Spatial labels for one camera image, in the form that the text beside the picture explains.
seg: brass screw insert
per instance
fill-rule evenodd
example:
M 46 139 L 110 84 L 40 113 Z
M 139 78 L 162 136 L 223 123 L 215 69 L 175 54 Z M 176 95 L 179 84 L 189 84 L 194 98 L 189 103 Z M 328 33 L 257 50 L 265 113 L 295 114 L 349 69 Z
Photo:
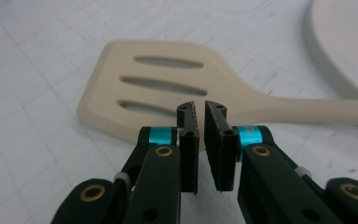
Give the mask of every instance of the brass screw insert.
M 100 199 L 104 193 L 104 186 L 99 184 L 91 185 L 81 191 L 80 200 L 85 203 L 91 203 Z
M 170 147 L 158 147 L 156 149 L 156 154 L 161 157 L 170 156 L 173 153 Z
M 339 188 L 344 192 L 347 196 L 358 201 L 358 186 L 353 184 L 341 184 Z
M 252 151 L 258 156 L 269 156 L 271 153 L 266 147 L 253 147 Z

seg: slotted spatula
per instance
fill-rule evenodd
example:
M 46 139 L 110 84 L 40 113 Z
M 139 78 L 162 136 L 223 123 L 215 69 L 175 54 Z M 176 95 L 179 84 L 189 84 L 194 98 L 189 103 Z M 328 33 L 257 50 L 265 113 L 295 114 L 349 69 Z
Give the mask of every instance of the slotted spatula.
M 270 121 L 358 124 L 358 100 L 267 96 L 245 83 L 213 50 L 158 41 L 106 45 L 77 116 L 136 142 L 143 126 L 175 126 L 176 107 L 189 101 L 195 102 L 203 133 L 205 100 L 225 105 L 231 125 Z

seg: spatula head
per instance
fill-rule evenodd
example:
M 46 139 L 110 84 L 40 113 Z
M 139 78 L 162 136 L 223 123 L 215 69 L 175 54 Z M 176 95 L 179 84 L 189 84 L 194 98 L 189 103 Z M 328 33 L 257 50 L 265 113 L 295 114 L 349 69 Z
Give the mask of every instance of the spatula head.
M 90 77 L 77 116 L 135 143 L 143 126 L 175 126 L 176 107 L 193 101 L 203 134 L 205 99 L 225 96 L 220 88 L 231 80 L 229 75 L 236 76 L 216 52 L 201 45 L 111 42 Z

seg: white surface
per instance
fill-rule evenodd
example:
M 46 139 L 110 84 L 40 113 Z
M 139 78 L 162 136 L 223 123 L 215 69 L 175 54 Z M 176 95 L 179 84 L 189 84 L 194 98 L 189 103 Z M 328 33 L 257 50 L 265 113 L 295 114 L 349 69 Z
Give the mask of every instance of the white surface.
M 102 47 L 112 39 L 205 44 L 264 93 L 337 98 L 307 52 L 309 4 L 0 0 L 0 223 L 49 223 L 75 185 L 113 179 L 129 157 L 134 145 L 75 116 Z M 358 127 L 267 125 L 323 187 L 332 177 L 358 179 Z M 199 173 L 199 195 L 182 195 L 182 223 L 244 223 L 237 190 L 214 190 L 205 153 Z
M 321 71 L 342 95 L 358 98 L 358 1 L 314 1 L 307 20 Z

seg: black plastic part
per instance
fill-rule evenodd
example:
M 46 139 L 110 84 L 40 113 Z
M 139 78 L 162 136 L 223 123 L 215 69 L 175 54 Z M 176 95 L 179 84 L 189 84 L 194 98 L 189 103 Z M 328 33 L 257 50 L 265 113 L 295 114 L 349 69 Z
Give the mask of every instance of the black plastic part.
M 241 143 L 238 131 L 226 121 L 227 109 L 215 102 L 205 102 L 205 146 L 216 189 L 234 188 L 237 151 Z
M 176 108 L 179 132 L 179 149 L 182 161 L 182 192 L 198 192 L 199 145 L 200 136 L 197 126 L 194 102 Z
M 177 142 L 177 139 L 178 139 L 178 129 L 176 127 L 171 127 L 171 132 L 172 132 L 172 135 L 171 135 L 171 145 L 173 146 L 176 146 L 176 142 Z
M 298 165 L 292 161 L 292 159 L 290 159 L 290 157 L 288 157 L 283 150 L 281 150 L 280 147 L 278 147 L 278 145 L 275 143 L 274 138 L 272 136 L 271 131 L 269 130 L 268 127 L 260 125 L 257 126 L 258 129 L 260 130 L 262 137 L 263 137 L 263 144 L 268 145 L 270 147 L 274 147 L 275 150 L 277 150 L 277 152 L 279 152 L 281 154 L 281 156 L 289 163 L 289 165 L 293 168 L 296 169 L 298 167 Z M 323 197 L 324 194 L 324 190 L 319 187 L 319 185 L 317 185 L 308 175 L 303 175 L 301 176 L 301 178 L 308 184 L 308 186 L 317 194 L 319 195 L 319 197 Z
M 90 186 L 101 185 L 104 194 L 93 202 L 84 202 L 80 195 Z M 113 184 L 102 179 L 90 179 L 77 185 L 63 201 L 52 224 L 103 224 L 120 223 L 125 214 L 127 202 L 126 186 L 123 180 L 118 179 Z
M 358 224 L 358 181 L 336 178 L 327 182 L 324 192 L 326 203 L 344 223 Z
M 168 156 L 159 156 L 157 150 Z M 179 223 L 180 151 L 170 145 L 148 149 L 123 223 Z
M 260 156 L 253 147 L 269 151 Z M 246 223 L 341 223 L 275 147 L 243 152 L 238 202 Z
M 135 185 L 138 174 L 141 171 L 142 164 L 144 163 L 147 149 L 149 148 L 149 133 L 150 127 L 143 127 L 141 129 L 138 135 L 138 142 L 135 146 L 135 149 L 127 159 L 123 169 L 121 169 L 121 172 L 124 172 L 130 176 L 132 187 Z

